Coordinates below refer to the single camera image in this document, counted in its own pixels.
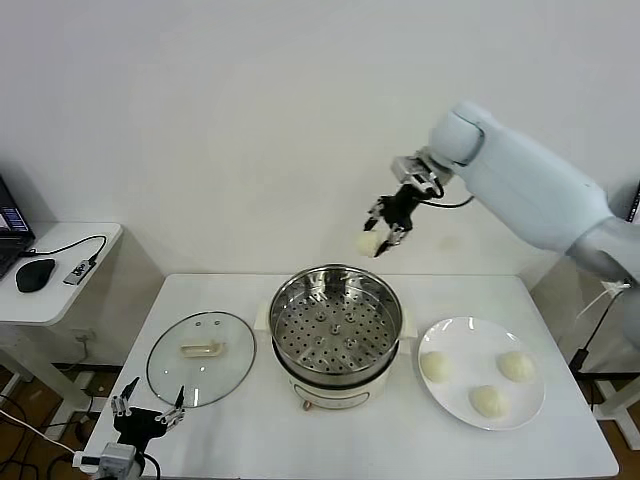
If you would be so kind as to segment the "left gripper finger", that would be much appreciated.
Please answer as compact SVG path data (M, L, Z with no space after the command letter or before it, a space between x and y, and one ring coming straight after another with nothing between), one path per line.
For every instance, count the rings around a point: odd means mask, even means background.
M184 415L184 387L181 387L174 405L166 412L156 416L155 421L164 425L167 430L171 430L183 420Z
M129 399L133 394L140 378L135 377L133 381L127 384L119 395L111 398L111 410L114 417L124 417L131 415Z

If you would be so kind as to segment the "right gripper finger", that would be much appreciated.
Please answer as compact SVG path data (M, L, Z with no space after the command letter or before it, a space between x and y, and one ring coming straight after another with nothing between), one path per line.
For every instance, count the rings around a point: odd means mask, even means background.
M402 225L393 224L390 227L389 233L381 241L375 252L375 258L380 257L385 252L393 247L396 247L402 243L404 238L409 234L410 230L407 230Z
M379 197L374 205L368 210L368 218L364 224L363 230L365 232L373 231L374 227L380 220L386 220L385 212L387 206L387 198Z

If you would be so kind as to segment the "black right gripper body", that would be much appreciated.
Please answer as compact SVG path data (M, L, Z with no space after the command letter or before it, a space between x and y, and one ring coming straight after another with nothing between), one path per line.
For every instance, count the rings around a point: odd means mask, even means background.
M411 214L421 204L421 192L404 184L392 196L379 198L380 215L391 230L409 232L413 229Z

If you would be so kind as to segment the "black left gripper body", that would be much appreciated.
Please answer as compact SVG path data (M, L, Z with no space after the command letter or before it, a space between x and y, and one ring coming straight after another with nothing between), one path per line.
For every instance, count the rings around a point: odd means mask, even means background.
M167 432L162 413L154 410L130 407L114 413L113 426L119 434L118 443L148 443Z

